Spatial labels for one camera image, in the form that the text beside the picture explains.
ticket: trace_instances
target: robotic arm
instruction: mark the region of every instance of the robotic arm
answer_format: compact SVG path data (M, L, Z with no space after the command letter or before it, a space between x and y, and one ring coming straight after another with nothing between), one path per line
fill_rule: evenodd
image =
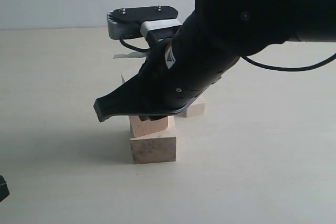
M280 71L305 71L318 65L285 69L250 60L272 44L286 41L336 41L336 0L195 0L181 25L168 6L118 9L108 13L109 35L146 55L139 73L98 98L100 122L116 115L158 120L186 110L240 58ZM149 49L125 40L144 37Z

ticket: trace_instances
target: small wooden block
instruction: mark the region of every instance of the small wooden block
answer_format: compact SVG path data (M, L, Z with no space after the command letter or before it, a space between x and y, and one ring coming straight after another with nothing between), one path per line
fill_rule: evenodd
M121 73L122 83L130 80L138 73L138 69L130 69ZM146 136L152 133L164 131L168 128L168 118L157 121L142 122L138 116L129 116L132 135L137 137Z
M201 94L196 101L190 105L190 107L183 112L186 118L192 118L194 116L204 115L205 112L205 100L204 96Z
M168 121L169 126L165 131L131 138L134 164L176 161L176 128L174 117L169 116Z

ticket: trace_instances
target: beige table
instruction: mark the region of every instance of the beige table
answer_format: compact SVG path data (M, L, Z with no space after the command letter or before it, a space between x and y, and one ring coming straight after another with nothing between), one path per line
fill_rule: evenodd
M288 43L254 59L335 51ZM205 93L205 116L176 118L177 162L135 166L128 118L99 124L92 108L141 65L113 60L124 52L105 28L0 31L1 224L336 221L336 62L239 62Z

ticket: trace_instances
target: cable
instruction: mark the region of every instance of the cable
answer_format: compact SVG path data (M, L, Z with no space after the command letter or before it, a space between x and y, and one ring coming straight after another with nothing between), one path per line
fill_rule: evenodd
M327 64L329 64L330 62L334 61L336 59L336 54L334 54L333 56L331 56L330 58L317 63L315 65L311 65L308 67L300 67L300 68L282 68L282 67L275 67L275 66L268 66L262 63L258 63L256 61L251 60L250 58L244 56L242 57L244 60L246 60L248 63L256 66L256 67L260 67L260 68L265 68L265 69L269 69L269 70L273 70L273 71L282 71L282 72L304 72L304 71L310 71L313 69L317 69L320 67L323 67Z
M149 48L148 49L143 49L143 48L135 47L135 46L132 46L132 45L125 42L125 39L133 39L133 38L134 38L134 36L132 34L123 35L123 36L120 37L119 41L124 47L126 47L128 49L131 49L131 50L134 50L134 51L137 51L137 52L147 52L148 50L150 50Z

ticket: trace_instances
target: white label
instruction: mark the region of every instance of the white label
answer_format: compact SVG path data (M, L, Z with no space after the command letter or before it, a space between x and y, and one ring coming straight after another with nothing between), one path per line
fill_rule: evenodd
M166 64L167 67L170 69L176 62L172 47L169 48L169 50L165 54Z

